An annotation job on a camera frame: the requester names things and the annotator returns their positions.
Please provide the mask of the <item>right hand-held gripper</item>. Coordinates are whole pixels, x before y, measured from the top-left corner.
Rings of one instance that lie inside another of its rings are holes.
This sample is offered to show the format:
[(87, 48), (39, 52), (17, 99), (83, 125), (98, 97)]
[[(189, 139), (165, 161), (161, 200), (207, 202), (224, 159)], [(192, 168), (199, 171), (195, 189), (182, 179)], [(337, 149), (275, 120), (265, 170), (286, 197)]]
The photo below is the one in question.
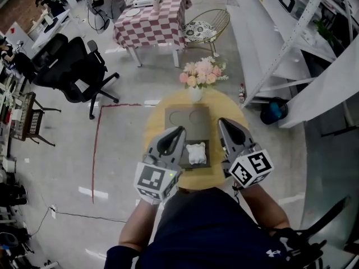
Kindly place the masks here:
[(222, 169), (240, 187), (248, 188), (258, 184), (274, 170), (268, 151), (254, 141), (248, 130), (237, 128), (225, 118), (219, 118), (218, 126), (225, 150)]

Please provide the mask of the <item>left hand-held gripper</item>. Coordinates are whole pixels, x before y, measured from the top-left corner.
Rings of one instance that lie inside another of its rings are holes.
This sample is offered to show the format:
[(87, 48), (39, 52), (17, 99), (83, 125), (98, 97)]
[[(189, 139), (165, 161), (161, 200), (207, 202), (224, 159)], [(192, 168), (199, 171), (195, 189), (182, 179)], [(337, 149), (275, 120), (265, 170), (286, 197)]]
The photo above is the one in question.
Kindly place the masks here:
[(142, 161), (137, 163), (134, 187), (140, 198), (150, 205), (165, 201), (182, 174), (180, 160), (185, 133), (183, 126), (176, 126), (155, 136)]

